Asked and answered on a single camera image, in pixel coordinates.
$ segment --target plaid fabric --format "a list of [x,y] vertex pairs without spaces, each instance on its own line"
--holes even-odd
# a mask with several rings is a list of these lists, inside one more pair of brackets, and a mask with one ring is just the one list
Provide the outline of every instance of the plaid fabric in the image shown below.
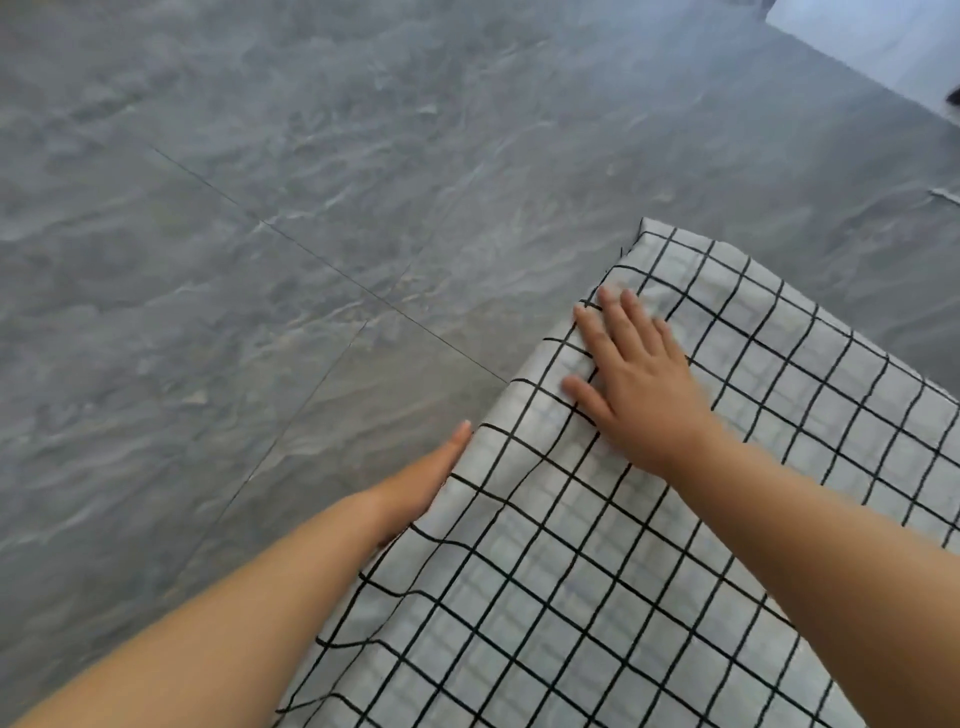
[[[644,221],[605,280],[671,323],[744,440],[960,551],[954,398],[725,243]],[[277,723],[863,725],[756,580],[571,406],[569,373],[596,370],[564,315]]]

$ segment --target hand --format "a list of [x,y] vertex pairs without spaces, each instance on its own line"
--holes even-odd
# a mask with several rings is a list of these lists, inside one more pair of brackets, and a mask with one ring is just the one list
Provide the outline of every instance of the hand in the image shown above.
[[599,298],[603,322],[582,305],[573,309],[573,317],[605,395],[578,376],[564,379],[564,391],[635,466],[669,479],[711,438],[722,436],[723,426],[670,327],[651,321],[633,291],[617,298],[601,286]]
[[433,452],[367,491],[367,494],[374,498],[375,507],[383,521],[384,541],[390,541],[426,513],[446,477],[467,448],[472,434],[469,422],[460,423],[450,439]]

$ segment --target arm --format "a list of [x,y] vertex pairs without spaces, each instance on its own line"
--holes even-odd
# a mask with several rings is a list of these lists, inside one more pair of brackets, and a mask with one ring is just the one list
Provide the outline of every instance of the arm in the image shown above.
[[600,299],[606,326],[574,316],[606,395],[567,393],[754,573],[870,725],[960,724],[960,558],[735,440],[669,327],[630,292]]
[[149,627],[14,728],[263,728],[307,646],[377,545],[422,515],[467,446],[345,497]]

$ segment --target gray tile floor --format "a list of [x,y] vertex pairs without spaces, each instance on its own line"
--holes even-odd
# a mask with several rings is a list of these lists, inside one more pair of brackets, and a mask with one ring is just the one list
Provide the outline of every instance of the gray tile floor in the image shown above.
[[757,3],[0,16],[0,718],[482,416],[643,215],[960,390],[960,129]]

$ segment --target right arm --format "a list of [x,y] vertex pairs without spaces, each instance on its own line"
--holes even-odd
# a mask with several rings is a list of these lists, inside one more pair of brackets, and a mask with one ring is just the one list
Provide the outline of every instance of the right arm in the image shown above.
[[669,327],[631,292],[600,300],[603,323],[574,316],[606,395],[578,377],[567,393],[759,579],[870,725],[960,725],[960,558],[736,440]]

